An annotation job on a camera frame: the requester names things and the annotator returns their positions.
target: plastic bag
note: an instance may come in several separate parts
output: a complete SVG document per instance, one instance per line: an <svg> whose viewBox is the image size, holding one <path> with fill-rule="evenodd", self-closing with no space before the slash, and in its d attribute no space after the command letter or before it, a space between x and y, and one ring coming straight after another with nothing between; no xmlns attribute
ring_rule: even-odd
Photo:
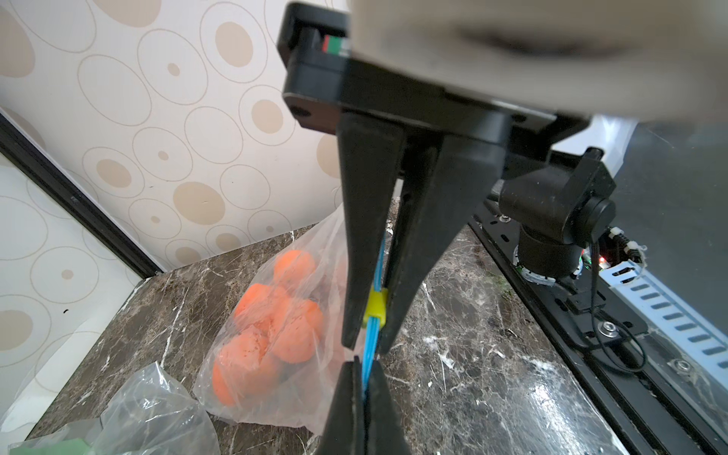
<svg viewBox="0 0 728 455"><path fill-rule="evenodd" d="M353 358L341 345L347 267L341 206L261 266L195 381L209 412L321 434Z"/></svg>
<svg viewBox="0 0 728 455"><path fill-rule="evenodd" d="M59 445L79 440L96 455L220 455L210 417L156 362L124 383L100 419L73 422L51 435L13 445L10 454L16 448L68 453L68 447Z"/></svg>

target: dark marble surface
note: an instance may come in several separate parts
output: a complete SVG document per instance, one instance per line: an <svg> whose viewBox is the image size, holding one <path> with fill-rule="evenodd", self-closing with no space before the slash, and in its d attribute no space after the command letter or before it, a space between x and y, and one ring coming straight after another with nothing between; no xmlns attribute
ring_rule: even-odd
<svg viewBox="0 0 728 455"><path fill-rule="evenodd" d="M155 360L191 388L258 267L293 236L141 286L29 437L99 416ZM467 227L423 283L382 362L413 454L626 454ZM213 423L226 455L311 454L317 445L305 429Z"/></svg>

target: patterned wallpaper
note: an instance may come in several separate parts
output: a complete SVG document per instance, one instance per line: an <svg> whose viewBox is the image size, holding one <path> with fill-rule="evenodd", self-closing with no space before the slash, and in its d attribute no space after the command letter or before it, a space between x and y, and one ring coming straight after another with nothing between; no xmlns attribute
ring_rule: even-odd
<svg viewBox="0 0 728 455"><path fill-rule="evenodd" d="M341 182L281 98L285 3L0 0L0 108L165 270L309 225Z"/></svg>
<svg viewBox="0 0 728 455"><path fill-rule="evenodd" d="M30 381L60 391L139 277L2 155L0 213L1 416ZM69 341L80 358L41 372Z"/></svg>

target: screw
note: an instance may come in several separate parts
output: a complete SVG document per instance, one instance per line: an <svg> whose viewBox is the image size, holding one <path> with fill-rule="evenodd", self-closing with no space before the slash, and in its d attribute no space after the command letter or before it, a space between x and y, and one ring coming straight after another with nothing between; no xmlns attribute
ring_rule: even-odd
<svg viewBox="0 0 728 455"><path fill-rule="evenodd" d="M619 332L617 332L617 326L609 321L599 323L597 328L599 329L599 333L607 338L617 338L619 336Z"/></svg>
<svg viewBox="0 0 728 455"><path fill-rule="evenodd" d="M680 359L675 361L675 369L677 371L687 373L688 371L692 370L692 365L690 365L690 363L686 360Z"/></svg>

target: orange in bag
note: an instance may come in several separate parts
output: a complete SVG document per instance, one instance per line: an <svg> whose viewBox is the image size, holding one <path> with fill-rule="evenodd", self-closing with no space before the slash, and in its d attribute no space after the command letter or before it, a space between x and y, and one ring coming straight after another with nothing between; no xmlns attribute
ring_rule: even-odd
<svg viewBox="0 0 728 455"><path fill-rule="evenodd" d="M221 403L232 405L236 397L261 395L275 387L281 365L265 355L267 349L268 338L257 328L244 330L220 349L213 365L213 391Z"/></svg>
<svg viewBox="0 0 728 455"><path fill-rule="evenodd" d="M275 259L273 278L289 289L295 289L316 270L316 261L306 251L291 250Z"/></svg>
<svg viewBox="0 0 728 455"><path fill-rule="evenodd" d="M313 300L290 300L276 308L271 323L271 352L287 363L313 357L323 332L323 313Z"/></svg>
<svg viewBox="0 0 728 455"><path fill-rule="evenodd" d="M235 325L244 330L252 324L267 335L276 308L287 305L289 300L290 297L282 288L252 284L232 312Z"/></svg>

